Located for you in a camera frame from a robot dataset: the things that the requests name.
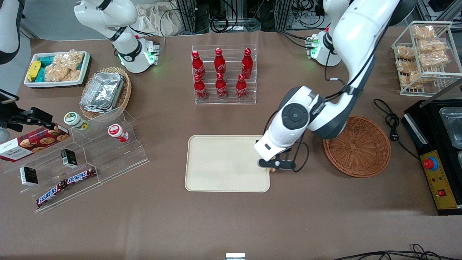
table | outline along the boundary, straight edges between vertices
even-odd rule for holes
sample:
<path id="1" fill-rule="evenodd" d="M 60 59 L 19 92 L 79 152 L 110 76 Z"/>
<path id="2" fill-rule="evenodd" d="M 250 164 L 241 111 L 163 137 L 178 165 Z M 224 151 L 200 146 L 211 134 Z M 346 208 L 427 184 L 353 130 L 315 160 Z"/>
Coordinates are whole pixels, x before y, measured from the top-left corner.
<path id="1" fill-rule="evenodd" d="M 404 28 L 390 28 L 353 114 L 389 132 L 374 98 L 401 117 L 419 98 L 399 95 L 390 46 Z M 299 32 L 311 35 L 313 31 Z M 256 105 L 196 106 L 191 81 L 191 45 L 258 44 Z M 32 53 L 86 50 L 90 75 L 120 66 L 107 40 L 31 40 Z M 271 174 L 265 193 L 188 192 L 186 152 L 192 135 L 258 135 L 285 93 L 308 85 L 328 95 L 341 86 L 326 82 L 324 68 L 302 48 L 276 33 L 229 33 L 169 37 L 159 65 L 129 74 L 133 92 L 127 110 L 149 163 L 44 214 L 22 196 L 17 176 L 0 175 L 2 259 L 223 259 L 245 252 L 251 260 L 332 259 L 376 250 L 426 250 L 462 257 L 462 217 L 438 217 L 420 163 L 397 143 L 390 164 L 373 178 L 350 178 L 331 165 L 322 141 L 305 136 L 311 149 L 299 173 Z M 347 80 L 343 64 L 328 76 Z M 21 86 L 18 105 L 37 106 L 62 123 L 79 111 L 82 88 L 32 90 Z M 24 131 L 33 129 L 25 127 Z M 401 140 L 414 150 L 400 127 Z"/>

red emergency stop button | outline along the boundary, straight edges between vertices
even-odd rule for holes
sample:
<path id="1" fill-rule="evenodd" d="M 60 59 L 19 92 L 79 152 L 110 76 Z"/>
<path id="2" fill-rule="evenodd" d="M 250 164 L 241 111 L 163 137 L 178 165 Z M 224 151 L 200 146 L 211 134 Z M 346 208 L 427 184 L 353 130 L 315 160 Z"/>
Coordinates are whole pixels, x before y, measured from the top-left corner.
<path id="1" fill-rule="evenodd" d="M 428 157 L 423 161 L 423 164 L 425 169 L 429 169 L 431 171 L 435 171 L 436 169 L 438 169 L 438 161 L 435 157 Z"/>
<path id="2" fill-rule="evenodd" d="M 444 191 L 444 190 L 438 190 L 438 196 L 440 196 L 440 197 L 446 196 L 446 191 Z"/>

small black box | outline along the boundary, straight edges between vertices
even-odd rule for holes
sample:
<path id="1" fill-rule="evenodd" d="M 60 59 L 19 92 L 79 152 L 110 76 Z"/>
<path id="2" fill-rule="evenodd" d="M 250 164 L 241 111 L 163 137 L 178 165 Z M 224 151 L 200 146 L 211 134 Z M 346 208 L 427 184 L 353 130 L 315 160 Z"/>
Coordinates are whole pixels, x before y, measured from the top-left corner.
<path id="1" fill-rule="evenodd" d="M 38 184 L 35 169 L 24 166 L 19 171 L 21 172 L 21 182 L 23 185 L 35 186 Z"/>
<path id="2" fill-rule="evenodd" d="M 77 159 L 75 158 L 75 152 L 68 149 L 63 149 L 61 150 L 61 158 L 62 164 L 64 166 L 67 166 L 72 169 L 77 167 Z"/>

coca-cola bottle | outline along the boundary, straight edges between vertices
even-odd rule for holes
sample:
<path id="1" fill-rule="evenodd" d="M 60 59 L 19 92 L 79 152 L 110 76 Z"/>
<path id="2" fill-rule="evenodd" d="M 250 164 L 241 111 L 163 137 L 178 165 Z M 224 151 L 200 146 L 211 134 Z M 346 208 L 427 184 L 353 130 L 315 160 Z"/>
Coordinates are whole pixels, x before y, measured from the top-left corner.
<path id="1" fill-rule="evenodd" d="M 223 74 L 223 78 L 226 79 L 226 61 L 222 56 L 221 48 L 215 49 L 215 60 L 213 63 L 215 64 L 215 71 Z"/>
<path id="2" fill-rule="evenodd" d="M 245 48 L 244 58 L 242 59 L 242 74 L 244 74 L 244 78 L 246 79 L 250 79 L 252 67 L 254 65 L 254 61 L 252 60 L 252 57 L 250 57 L 250 53 L 250 48 Z"/>
<path id="3" fill-rule="evenodd" d="M 196 97 L 198 100 L 207 100 L 207 91 L 205 90 L 205 84 L 202 82 L 202 77 L 200 74 L 194 75 L 194 90 L 196 91 Z"/>
<path id="4" fill-rule="evenodd" d="M 220 72 L 217 73 L 215 87 L 217 88 L 218 98 L 220 100 L 225 100 L 228 97 L 228 92 L 226 91 L 226 82 L 223 80 L 223 74 Z"/>
<path id="5" fill-rule="evenodd" d="M 245 83 L 243 74 L 239 74 L 239 77 L 237 79 L 236 93 L 238 100 L 244 100 L 247 98 L 247 83 Z"/>
<path id="6" fill-rule="evenodd" d="M 191 55 L 193 56 L 194 74 L 199 74 L 203 78 L 205 76 L 205 69 L 204 69 L 204 63 L 202 62 L 201 58 L 199 58 L 199 52 L 196 50 L 193 50 Z"/>

round wicker basket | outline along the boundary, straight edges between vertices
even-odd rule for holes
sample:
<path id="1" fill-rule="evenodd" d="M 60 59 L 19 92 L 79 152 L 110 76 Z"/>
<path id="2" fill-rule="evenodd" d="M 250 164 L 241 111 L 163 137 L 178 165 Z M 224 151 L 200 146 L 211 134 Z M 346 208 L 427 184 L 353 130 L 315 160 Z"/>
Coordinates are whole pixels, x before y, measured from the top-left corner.
<path id="1" fill-rule="evenodd" d="M 130 99 L 130 94 L 132 93 L 132 83 L 130 82 L 130 78 L 128 77 L 127 73 L 123 69 L 115 68 L 115 67 L 103 68 L 100 71 L 98 71 L 97 73 L 99 73 L 99 72 L 109 72 L 109 73 L 117 72 L 117 73 L 120 73 L 121 75 L 123 75 L 123 77 L 125 78 L 125 81 L 123 83 L 122 90 L 120 92 L 119 99 L 118 99 L 117 105 L 115 107 L 121 106 L 123 109 L 125 109 L 127 107 L 127 105 L 128 105 L 128 100 Z M 84 96 L 85 91 L 88 88 L 88 85 L 90 84 L 91 80 L 93 79 L 93 77 L 95 75 L 96 75 L 96 73 L 93 74 L 93 76 L 91 76 L 91 78 L 87 81 L 87 84 L 85 84 L 85 88 L 84 88 L 84 90 L 82 92 L 82 97 Z M 88 119 L 95 118 L 95 117 L 102 114 L 102 113 L 87 111 L 87 110 L 83 109 L 82 106 L 80 107 L 80 110 L 82 111 L 82 114 Z"/>
<path id="2" fill-rule="evenodd" d="M 341 172 L 354 177 L 372 177 L 390 162 L 391 146 L 387 135 L 372 120 L 351 115 L 342 133 L 324 140 L 329 161 Z"/>

